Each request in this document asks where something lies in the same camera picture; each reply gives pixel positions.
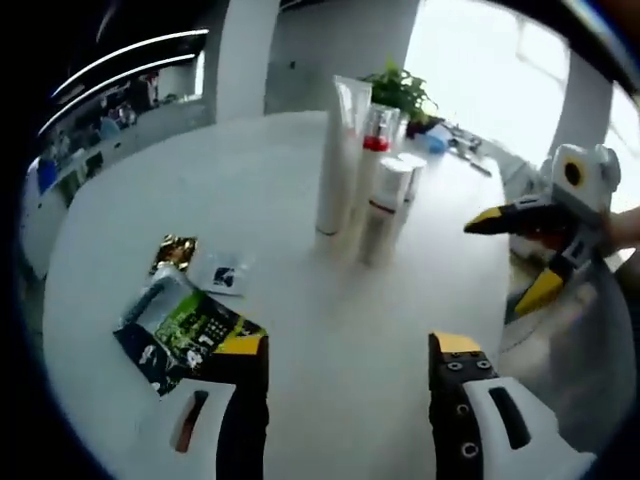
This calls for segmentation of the person's right hand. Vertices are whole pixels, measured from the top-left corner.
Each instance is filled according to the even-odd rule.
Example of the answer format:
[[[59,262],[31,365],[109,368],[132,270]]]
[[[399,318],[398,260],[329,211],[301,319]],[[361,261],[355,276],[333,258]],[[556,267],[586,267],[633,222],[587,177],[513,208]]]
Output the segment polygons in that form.
[[[601,214],[603,239],[600,251],[603,257],[639,245],[639,207],[636,206],[621,213],[603,212]]]

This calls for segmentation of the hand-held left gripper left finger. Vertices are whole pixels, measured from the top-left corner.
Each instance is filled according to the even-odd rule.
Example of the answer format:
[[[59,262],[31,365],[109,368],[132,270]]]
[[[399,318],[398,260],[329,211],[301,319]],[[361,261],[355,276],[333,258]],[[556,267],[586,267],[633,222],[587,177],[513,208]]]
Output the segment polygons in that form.
[[[226,404],[215,447],[218,479],[262,479],[269,423],[269,337],[265,333],[226,340],[197,370],[175,367],[177,379],[190,379],[234,388]]]

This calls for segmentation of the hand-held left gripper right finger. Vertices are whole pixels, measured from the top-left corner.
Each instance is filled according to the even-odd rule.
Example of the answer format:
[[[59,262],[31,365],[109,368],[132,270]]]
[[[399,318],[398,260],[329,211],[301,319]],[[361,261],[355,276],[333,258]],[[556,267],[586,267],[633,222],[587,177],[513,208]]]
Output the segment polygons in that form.
[[[429,421],[438,479],[579,479],[595,455],[560,435],[556,415],[498,375],[470,337],[428,337]]]

